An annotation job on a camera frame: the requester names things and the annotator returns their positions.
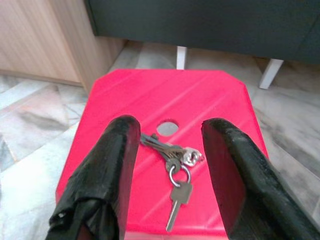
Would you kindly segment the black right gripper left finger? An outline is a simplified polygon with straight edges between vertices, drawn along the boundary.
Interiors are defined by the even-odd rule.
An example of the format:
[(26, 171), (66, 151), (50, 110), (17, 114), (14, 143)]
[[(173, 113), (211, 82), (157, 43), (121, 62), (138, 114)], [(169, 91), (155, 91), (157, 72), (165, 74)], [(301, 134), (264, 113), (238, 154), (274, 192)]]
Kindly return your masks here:
[(136, 118), (113, 119), (67, 181), (48, 240), (123, 240), (140, 144)]

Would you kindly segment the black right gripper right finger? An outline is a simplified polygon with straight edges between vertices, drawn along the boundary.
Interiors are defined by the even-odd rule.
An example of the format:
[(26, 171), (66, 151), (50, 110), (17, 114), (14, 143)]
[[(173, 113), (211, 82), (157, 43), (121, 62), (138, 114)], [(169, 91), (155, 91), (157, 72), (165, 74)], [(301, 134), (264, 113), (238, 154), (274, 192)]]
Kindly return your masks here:
[(317, 224), (246, 133), (223, 118), (205, 120), (201, 133), (230, 240), (319, 239)]

